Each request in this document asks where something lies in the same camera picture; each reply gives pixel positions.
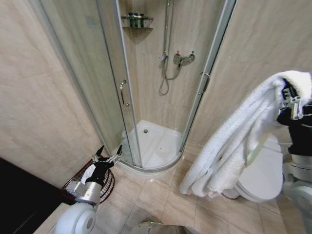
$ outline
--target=shower hose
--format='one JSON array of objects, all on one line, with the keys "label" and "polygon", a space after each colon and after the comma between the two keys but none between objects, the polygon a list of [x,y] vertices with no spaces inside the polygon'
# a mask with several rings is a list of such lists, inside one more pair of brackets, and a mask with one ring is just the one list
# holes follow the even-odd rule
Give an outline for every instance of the shower hose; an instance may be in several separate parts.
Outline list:
[{"label": "shower hose", "polygon": [[[184,59],[182,58],[179,62],[179,65],[177,66],[177,72],[175,73],[175,75],[172,78],[168,78],[167,77],[168,57],[165,57],[163,65],[162,65],[163,80],[162,80],[161,85],[159,87],[159,94],[160,95],[164,96],[169,92],[169,82],[168,81],[174,80],[178,77],[178,75],[180,74],[183,62],[184,62]],[[164,82],[166,82],[167,90],[163,93],[161,90],[162,90],[162,86],[164,85]]]}]

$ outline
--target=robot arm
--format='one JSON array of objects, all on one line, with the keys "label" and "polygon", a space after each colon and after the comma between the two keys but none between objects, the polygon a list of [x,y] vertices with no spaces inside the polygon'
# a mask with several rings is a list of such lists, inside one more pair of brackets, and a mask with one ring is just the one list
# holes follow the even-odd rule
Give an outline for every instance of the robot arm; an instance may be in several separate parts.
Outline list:
[{"label": "robot arm", "polygon": [[289,127],[292,162],[284,166],[284,192],[301,211],[307,233],[312,233],[312,102],[302,106],[296,90],[285,84],[277,121]]},{"label": "robot arm", "polygon": [[67,209],[58,219],[56,234],[88,234],[96,221],[96,210],[100,202],[100,191],[103,186],[106,171],[120,161],[121,146],[117,154],[111,158],[100,156],[102,146],[92,156],[95,169],[85,184],[80,181],[72,181],[66,187],[66,191],[75,196],[75,203]]}]

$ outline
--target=towel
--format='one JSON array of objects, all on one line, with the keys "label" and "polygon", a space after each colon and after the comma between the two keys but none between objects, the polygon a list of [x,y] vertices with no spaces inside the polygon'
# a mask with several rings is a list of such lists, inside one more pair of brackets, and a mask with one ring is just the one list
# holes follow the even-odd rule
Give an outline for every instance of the towel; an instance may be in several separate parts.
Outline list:
[{"label": "towel", "polygon": [[82,175],[82,178],[81,178],[81,183],[85,184],[86,183],[86,180],[87,178],[90,178],[94,172],[94,170],[96,169],[95,165],[92,164],[90,167],[88,167],[85,172],[83,173]]},{"label": "towel", "polygon": [[286,71],[266,79],[208,140],[180,185],[182,194],[213,198],[234,187],[255,158],[257,146],[282,127],[276,118],[284,100],[284,79],[296,89],[303,105],[311,100],[312,81],[307,72]]}]

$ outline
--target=toiletry bottle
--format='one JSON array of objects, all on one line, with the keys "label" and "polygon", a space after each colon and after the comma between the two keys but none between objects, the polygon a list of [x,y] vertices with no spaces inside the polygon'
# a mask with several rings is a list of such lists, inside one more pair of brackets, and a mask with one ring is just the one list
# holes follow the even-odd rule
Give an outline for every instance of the toiletry bottle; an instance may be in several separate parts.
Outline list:
[{"label": "toiletry bottle", "polygon": [[140,14],[141,18],[140,18],[140,24],[141,24],[141,28],[144,28],[144,14]]},{"label": "toiletry bottle", "polygon": [[134,28],[137,28],[137,13],[133,13],[133,17],[134,17]]},{"label": "toiletry bottle", "polygon": [[130,28],[132,28],[133,27],[133,13],[128,13],[128,15],[129,15],[129,25],[130,25]]}]

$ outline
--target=toilet lid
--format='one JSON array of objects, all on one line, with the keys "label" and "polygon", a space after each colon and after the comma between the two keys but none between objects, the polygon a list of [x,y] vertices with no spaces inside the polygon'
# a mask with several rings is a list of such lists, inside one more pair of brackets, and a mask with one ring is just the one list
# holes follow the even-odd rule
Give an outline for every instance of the toilet lid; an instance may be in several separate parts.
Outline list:
[{"label": "toilet lid", "polygon": [[238,186],[253,197],[263,200],[275,198],[283,185],[283,155],[262,148],[238,180]]}]

